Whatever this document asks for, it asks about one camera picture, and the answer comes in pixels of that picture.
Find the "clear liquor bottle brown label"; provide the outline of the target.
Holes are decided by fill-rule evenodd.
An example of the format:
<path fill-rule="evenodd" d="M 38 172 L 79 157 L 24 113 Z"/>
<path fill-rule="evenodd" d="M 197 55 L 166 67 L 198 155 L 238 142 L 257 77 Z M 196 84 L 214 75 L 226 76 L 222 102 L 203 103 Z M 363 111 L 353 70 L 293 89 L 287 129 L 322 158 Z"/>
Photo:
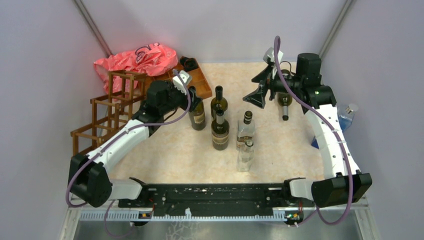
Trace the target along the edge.
<path fill-rule="evenodd" d="M 237 121 L 236 133 L 236 147 L 240 149 L 247 140 L 254 138 L 256 131 L 255 121 L 253 120 L 253 113 L 247 110 L 244 113 L 243 119 Z"/>

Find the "green wine bottle silver foil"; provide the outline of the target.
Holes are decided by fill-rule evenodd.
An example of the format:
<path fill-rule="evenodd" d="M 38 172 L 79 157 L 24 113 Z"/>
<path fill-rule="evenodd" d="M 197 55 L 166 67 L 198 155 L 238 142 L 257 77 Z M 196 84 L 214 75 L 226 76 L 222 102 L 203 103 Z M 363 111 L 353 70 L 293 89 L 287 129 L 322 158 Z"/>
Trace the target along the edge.
<path fill-rule="evenodd" d="M 225 111 L 217 109 L 215 119 L 211 123 L 212 146 L 219 151 L 228 147 L 230 124 L 225 119 Z"/>

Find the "blue liquid square bottle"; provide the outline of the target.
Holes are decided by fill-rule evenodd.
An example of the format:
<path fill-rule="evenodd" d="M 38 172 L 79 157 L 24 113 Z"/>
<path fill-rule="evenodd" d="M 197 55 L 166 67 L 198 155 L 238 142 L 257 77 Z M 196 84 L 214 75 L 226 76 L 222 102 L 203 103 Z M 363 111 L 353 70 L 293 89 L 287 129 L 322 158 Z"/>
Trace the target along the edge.
<path fill-rule="evenodd" d="M 327 122 L 330 122 L 332 125 L 333 132 L 344 132 L 347 130 L 353 123 L 354 116 L 359 110 L 359 107 L 354 104 L 325 104 L 320 105 L 316 111 L 326 119 Z M 331 128 L 323 121 L 319 116 L 317 116 L 313 111 L 309 110 L 305 114 L 307 120 L 312 126 L 314 132 L 314 138 L 312 139 L 311 145 L 317 149 L 324 148 L 327 143 L 319 143 L 318 139 L 323 137 L 325 134 L 331 132 Z"/>

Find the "brown wooden wine rack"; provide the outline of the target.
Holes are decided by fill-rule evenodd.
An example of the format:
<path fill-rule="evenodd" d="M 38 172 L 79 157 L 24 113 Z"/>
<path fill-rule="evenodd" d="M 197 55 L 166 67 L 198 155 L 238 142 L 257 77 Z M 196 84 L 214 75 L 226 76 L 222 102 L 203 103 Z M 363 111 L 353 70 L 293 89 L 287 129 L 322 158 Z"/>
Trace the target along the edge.
<path fill-rule="evenodd" d="M 152 78 L 143 73 L 115 70 L 107 73 L 107 94 L 90 99 L 91 123 L 70 133 L 72 154 L 87 154 L 123 128 L 133 116 L 134 104 L 145 99 Z"/>

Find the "dark wine bottle lying down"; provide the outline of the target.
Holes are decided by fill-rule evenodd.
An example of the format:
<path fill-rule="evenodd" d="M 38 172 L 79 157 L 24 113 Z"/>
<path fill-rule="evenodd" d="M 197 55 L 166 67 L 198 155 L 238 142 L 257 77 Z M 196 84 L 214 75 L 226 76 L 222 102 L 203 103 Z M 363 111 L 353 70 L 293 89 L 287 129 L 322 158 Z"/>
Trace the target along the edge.
<path fill-rule="evenodd" d="M 277 102 L 282 108 L 282 120 L 288 121 L 289 120 L 289 106 L 293 102 L 293 98 L 288 93 L 278 93 L 277 94 Z"/>

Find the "clear glass bottle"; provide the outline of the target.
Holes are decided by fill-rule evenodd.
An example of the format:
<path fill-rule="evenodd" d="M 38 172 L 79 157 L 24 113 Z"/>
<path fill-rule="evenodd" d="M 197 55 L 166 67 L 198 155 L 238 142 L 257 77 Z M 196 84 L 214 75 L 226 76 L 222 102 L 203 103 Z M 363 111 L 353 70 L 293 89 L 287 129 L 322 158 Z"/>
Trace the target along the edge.
<path fill-rule="evenodd" d="M 254 141 L 249 139 L 239 148 L 236 165 L 237 171 L 248 172 L 253 164 L 254 159 Z"/>

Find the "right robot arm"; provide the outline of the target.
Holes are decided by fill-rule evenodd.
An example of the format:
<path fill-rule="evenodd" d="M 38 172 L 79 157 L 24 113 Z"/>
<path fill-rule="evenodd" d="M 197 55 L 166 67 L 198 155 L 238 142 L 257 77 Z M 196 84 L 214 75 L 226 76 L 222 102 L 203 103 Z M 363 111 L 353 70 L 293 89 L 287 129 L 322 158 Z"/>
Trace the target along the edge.
<path fill-rule="evenodd" d="M 319 208 L 356 203 L 373 180 L 370 173 L 361 172 L 349 151 L 341 130 L 335 95 L 329 86 L 322 84 L 319 55 L 300 53 L 295 73 L 283 73 L 283 80 L 277 72 L 272 49 L 263 60 L 267 67 L 251 80 L 258 84 L 258 88 L 246 95 L 243 101 L 263 109 L 267 94 L 273 100 L 277 94 L 286 93 L 285 86 L 288 86 L 306 104 L 302 111 L 317 139 L 324 167 L 323 180 L 286 180 L 287 189 L 281 193 L 283 203 L 295 206 L 301 198 L 313 201 Z"/>

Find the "green wine bottle black neck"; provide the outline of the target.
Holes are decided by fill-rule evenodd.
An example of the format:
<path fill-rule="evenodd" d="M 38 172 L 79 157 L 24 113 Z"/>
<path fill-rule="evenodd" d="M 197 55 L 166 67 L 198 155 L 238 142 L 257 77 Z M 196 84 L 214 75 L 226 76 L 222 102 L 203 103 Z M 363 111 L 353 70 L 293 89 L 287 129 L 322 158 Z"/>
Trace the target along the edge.
<path fill-rule="evenodd" d="M 223 87 L 218 85 L 215 87 L 215 97 L 210 102 L 211 117 L 212 121 L 216 119 L 216 111 L 218 109 L 223 110 L 223 116 L 226 117 L 228 112 L 228 101 L 223 97 Z"/>

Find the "green wine bottle silver neck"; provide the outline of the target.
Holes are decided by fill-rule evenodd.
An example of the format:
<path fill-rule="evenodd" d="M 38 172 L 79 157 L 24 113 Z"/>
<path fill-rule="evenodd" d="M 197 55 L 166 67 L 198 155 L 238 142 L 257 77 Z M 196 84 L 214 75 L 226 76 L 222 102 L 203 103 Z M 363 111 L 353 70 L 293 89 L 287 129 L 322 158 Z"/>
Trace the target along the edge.
<path fill-rule="evenodd" d="M 203 99 L 194 111 L 192 111 L 192 98 L 190 98 L 190 103 L 191 106 L 188 114 L 191 121 L 191 126 L 194 130 L 201 131 L 206 127 L 206 115 Z"/>

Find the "rolled dark sock far corner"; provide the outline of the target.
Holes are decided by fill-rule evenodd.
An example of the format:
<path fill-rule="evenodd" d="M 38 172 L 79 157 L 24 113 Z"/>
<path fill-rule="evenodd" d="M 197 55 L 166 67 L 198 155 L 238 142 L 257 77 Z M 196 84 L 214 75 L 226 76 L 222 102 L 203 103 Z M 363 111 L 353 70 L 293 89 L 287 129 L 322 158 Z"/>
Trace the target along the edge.
<path fill-rule="evenodd" d="M 192 58 L 192 57 L 182 56 L 179 59 L 179 63 L 182 65 L 184 71 L 186 71 L 186 72 L 190 72 L 190 71 L 193 71 L 193 70 L 199 68 L 197 60 L 195 58 Z"/>

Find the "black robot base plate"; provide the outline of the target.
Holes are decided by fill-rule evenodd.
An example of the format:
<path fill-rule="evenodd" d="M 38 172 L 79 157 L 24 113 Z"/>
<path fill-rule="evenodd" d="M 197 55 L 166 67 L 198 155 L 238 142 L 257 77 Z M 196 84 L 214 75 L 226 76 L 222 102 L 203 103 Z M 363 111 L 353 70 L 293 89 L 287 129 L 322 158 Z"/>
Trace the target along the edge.
<path fill-rule="evenodd" d="M 153 208 L 155 217 L 271 216 L 274 208 L 313 207 L 305 198 L 290 197 L 283 183 L 150 184 L 136 199 L 121 199 L 120 208 Z"/>

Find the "pink plastic bag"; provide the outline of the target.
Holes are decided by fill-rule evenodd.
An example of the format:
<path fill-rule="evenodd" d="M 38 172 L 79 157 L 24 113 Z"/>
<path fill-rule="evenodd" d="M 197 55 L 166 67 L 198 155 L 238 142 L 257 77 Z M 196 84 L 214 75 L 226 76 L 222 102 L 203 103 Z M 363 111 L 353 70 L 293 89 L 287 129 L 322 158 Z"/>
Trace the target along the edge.
<path fill-rule="evenodd" d="M 171 47 L 159 42 L 147 44 L 136 50 L 124 51 L 111 55 L 107 58 L 100 58 L 93 63 L 93 68 L 99 78 L 103 81 L 103 89 L 106 93 L 109 89 L 118 92 L 125 88 L 130 89 L 130 84 L 122 84 L 118 77 L 113 78 L 113 83 L 109 83 L 110 71 L 131 71 L 156 77 L 173 69 L 179 62 L 177 52 Z"/>

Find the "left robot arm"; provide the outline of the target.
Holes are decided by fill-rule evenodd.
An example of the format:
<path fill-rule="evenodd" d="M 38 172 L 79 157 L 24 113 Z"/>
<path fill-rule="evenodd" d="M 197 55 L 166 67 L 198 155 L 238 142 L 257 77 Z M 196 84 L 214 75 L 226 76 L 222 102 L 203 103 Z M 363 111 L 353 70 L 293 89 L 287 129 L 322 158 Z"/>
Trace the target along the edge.
<path fill-rule="evenodd" d="M 146 99 L 122 129 L 100 147 L 87 154 L 76 154 L 70 160 L 65 200 L 69 207 L 73 194 L 92 207 L 112 200 L 131 200 L 138 207 L 149 203 L 150 193 L 145 183 L 131 177 L 128 180 L 110 179 L 109 173 L 134 147 L 151 137 L 160 126 L 167 125 L 165 115 L 183 109 L 186 115 L 200 103 L 194 86 L 179 80 L 158 80 L 150 84 Z"/>

